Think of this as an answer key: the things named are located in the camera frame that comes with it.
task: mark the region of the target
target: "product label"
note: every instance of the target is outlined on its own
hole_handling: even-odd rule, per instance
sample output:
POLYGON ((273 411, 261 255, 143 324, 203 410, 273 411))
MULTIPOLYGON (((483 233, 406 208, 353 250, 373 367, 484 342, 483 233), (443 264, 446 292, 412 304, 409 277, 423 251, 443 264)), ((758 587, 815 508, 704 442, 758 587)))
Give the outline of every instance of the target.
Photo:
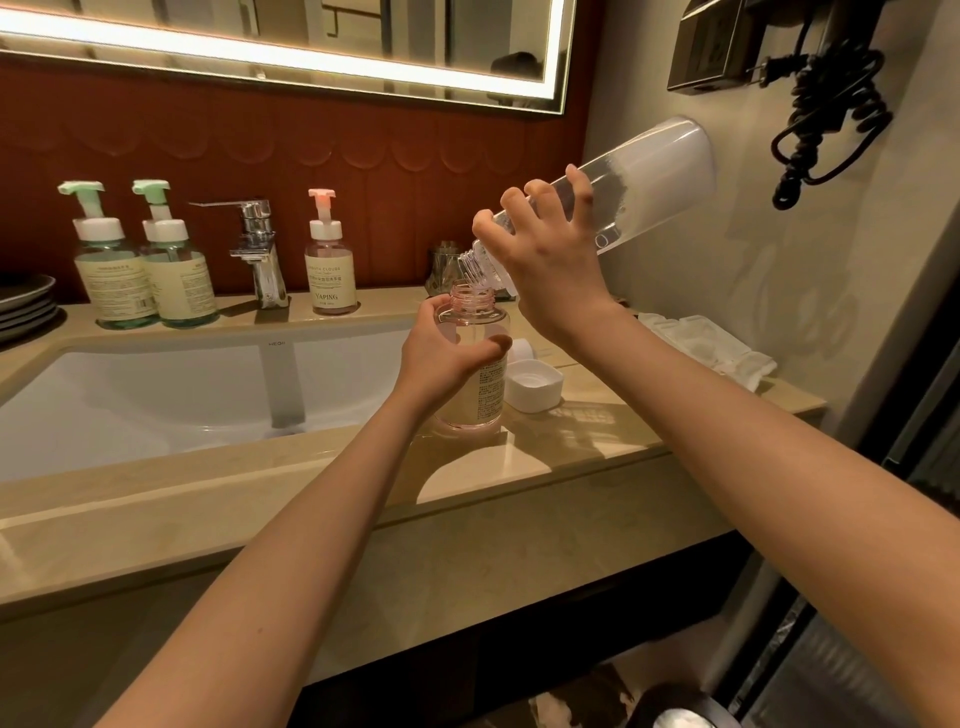
POLYGON ((357 303, 353 255, 306 257, 306 276, 315 308, 347 308, 357 303))
POLYGON ((99 318, 129 321, 156 313, 143 260, 134 253, 87 253, 74 262, 99 318))
POLYGON ((453 425, 483 425, 503 411, 503 375, 507 357, 481 369, 464 385, 438 415, 453 425))
POLYGON ((191 255, 190 260, 176 262, 164 253, 147 255, 144 260, 156 307, 168 321, 198 319, 217 310, 206 258, 196 251, 191 255))

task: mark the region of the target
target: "hand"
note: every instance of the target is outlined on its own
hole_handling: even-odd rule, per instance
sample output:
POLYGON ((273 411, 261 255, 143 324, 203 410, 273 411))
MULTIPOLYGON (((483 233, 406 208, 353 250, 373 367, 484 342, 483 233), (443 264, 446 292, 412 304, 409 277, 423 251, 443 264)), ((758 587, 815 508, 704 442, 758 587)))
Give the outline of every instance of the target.
POLYGON ((400 374, 391 397, 412 406, 420 420, 440 409, 478 369, 503 358, 513 344, 505 334, 468 346, 449 341, 435 318, 437 309, 449 300, 443 295, 421 303, 403 343, 400 374))
POLYGON ((576 197, 569 222, 553 186, 532 180, 523 189, 536 201, 536 211, 516 187, 500 198, 516 234, 498 226, 488 209, 473 218, 473 234, 514 280, 527 321, 570 351, 598 316, 619 306, 607 291, 597 260, 590 180, 572 164, 566 167, 566 178, 576 197))

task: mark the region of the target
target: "orange pump head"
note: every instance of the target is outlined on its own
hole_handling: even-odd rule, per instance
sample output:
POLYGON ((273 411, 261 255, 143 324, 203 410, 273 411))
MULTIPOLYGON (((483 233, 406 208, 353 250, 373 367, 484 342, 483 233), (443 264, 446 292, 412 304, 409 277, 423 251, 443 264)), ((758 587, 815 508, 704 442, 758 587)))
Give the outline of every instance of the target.
POLYGON ((330 222, 332 220, 330 216, 331 201, 332 198, 337 196, 337 193, 332 189, 311 189, 309 194, 317 204, 317 219, 325 223, 330 222))

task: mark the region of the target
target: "sink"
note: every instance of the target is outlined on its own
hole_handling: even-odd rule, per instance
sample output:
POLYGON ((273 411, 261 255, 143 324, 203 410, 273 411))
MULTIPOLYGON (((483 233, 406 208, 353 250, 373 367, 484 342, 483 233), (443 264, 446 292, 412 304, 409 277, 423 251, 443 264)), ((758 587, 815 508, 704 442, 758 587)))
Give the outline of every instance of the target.
POLYGON ((0 481, 361 424, 412 324, 121 335, 66 352, 0 406, 0 481))

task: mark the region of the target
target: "white towel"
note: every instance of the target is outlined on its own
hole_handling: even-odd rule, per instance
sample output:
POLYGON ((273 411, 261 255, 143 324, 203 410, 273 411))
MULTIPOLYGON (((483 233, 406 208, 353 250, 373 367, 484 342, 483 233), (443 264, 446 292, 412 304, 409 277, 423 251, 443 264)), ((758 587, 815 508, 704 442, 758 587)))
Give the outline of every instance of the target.
POLYGON ((751 392, 756 391, 765 376, 777 369, 777 362, 771 357, 754 352, 704 316, 677 320, 665 319, 656 313, 641 313, 637 318, 670 346, 751 392))

